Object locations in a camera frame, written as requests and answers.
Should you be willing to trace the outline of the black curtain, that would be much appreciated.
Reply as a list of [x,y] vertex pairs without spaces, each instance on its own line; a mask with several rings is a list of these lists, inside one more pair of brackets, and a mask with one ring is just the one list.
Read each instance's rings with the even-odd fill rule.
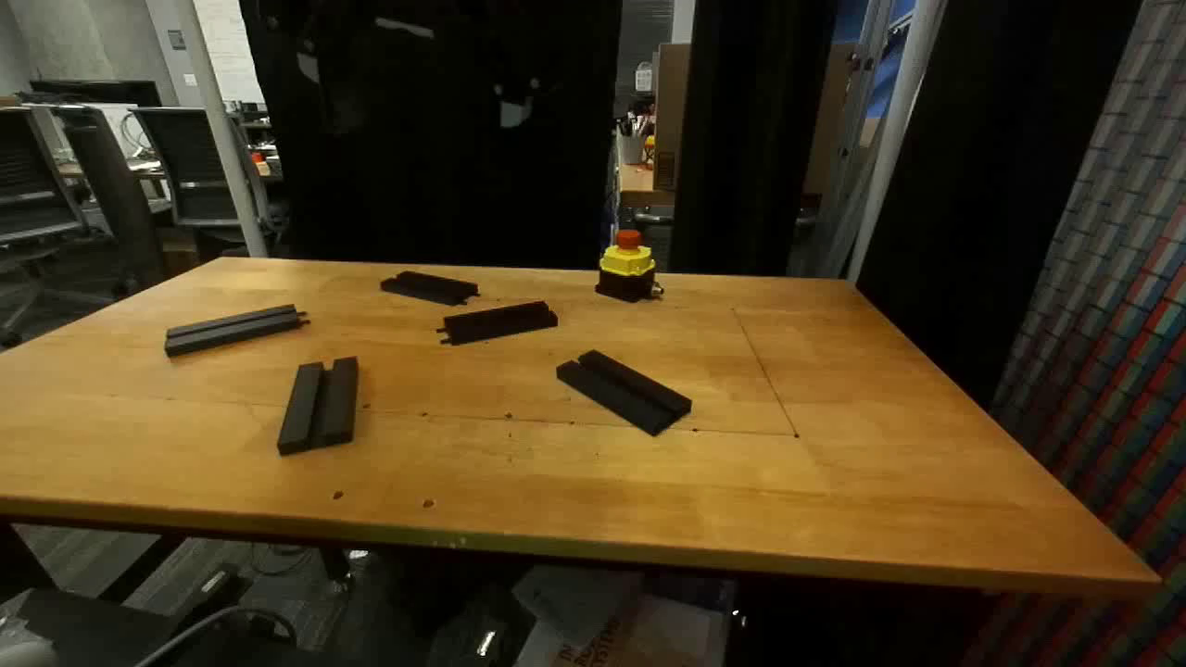
[[621,0],[236,0],[306,261],[585,269]]

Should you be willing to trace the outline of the grey metal shelf rack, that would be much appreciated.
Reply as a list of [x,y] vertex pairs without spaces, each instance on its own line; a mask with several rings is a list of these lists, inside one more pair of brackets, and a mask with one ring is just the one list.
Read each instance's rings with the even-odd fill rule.
[[101,107],[58,103],[33,107],[33,128],[53,134],[53,167],[96,201],[126,272],[165,272],[172,240],[200,256],[243,245],[202,113],[131,107],[112,122]]

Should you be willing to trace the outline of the white diagonal frame post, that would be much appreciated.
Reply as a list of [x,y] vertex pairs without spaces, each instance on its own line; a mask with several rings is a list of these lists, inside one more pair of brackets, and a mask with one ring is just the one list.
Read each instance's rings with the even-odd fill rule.
[[897,170],[897,159],[905,147],[905,134],[908,134],[910,113],[915,113],[920,88],[928,82],[928,68],[929,68],[933,44],[938,44],[946,7],[950,7],[950,0],[915,0],[897,87],[892,87],[892,97],[887,107],[887,122],[878,130],[878,152],[871,159],[871,170],[863,177],[861,204],[855,204],[855,239],[851,239],[851,254],[849,254],[849,269],[845,269],[849,283],[861,283],[863,261],[871,254],[878,214],[888,197],[888,183],[892,183],[892,170]]

